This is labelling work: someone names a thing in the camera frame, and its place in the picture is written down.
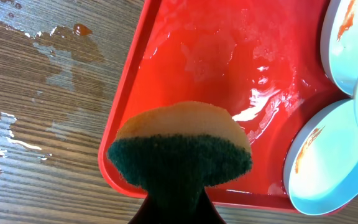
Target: wooden table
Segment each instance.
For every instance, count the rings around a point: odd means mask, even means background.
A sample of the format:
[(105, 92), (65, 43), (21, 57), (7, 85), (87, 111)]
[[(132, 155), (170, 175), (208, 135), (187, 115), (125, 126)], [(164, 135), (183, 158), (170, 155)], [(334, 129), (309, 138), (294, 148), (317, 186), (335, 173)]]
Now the wooden table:
[[(138, 210), (97, 155), (142, 5), (0, 0), (0, 223), (126, 223)], [(73, 35), (77, 23), (93, 34)], [(358, 197), (331, 217), (218, 211), (228, 223), (358, 223)]]

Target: sponge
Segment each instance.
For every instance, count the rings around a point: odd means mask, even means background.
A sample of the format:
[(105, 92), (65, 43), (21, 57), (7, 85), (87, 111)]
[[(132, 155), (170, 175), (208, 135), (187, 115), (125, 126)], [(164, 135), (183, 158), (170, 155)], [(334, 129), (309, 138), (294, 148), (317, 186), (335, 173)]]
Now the sponge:
[(118, 131), (108, 158), (162, 213), (190, 217), (205, 186), (251, 170), (247, 136), (217, 106), (183, 102), (146, 111)]

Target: red tray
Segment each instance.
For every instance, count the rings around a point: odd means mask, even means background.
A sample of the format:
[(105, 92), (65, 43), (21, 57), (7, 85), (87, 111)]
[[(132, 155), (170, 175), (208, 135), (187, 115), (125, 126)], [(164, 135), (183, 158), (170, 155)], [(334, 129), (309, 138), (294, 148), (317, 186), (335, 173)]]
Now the red tray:
[(293, 212), (283, 165), (293, 138), (345, 98), (319, 55), (329, 0), (146, 0), (99, 149), (103, 177), (128, 184), (106, 152), (117, 130), (145, 110), (196, 100), (221, 106), (252, 143), (250, 173), (207, 189), (216, 205)]

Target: green scouring pad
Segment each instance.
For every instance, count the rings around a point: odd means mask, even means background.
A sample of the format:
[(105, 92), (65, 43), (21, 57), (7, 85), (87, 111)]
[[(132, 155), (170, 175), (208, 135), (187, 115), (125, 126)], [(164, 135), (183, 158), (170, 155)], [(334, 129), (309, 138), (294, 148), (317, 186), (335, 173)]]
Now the green scouring pad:
[(148, 191), (162, 213), (190, 217), (205, 186), (252, 167), (248, 139), (229, 113), (184, 102), (147, 111), (119, 130), (108, 158), (128, 183)]

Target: wood grain surface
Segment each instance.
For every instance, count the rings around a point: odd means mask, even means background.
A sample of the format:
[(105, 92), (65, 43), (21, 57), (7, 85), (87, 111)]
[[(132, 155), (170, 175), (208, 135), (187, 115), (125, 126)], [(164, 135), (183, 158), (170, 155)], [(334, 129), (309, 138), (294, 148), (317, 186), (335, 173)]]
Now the wood grain surface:
[[(0, 223), (127, 223), (140, 207), (104, 181), (97, 155), (142, 6), (0, 0)], [(70, 35), (77, 23), (93, 34)], [(228, 223), (358, 223), (358, 196), (331, 217), (218, 211)]]

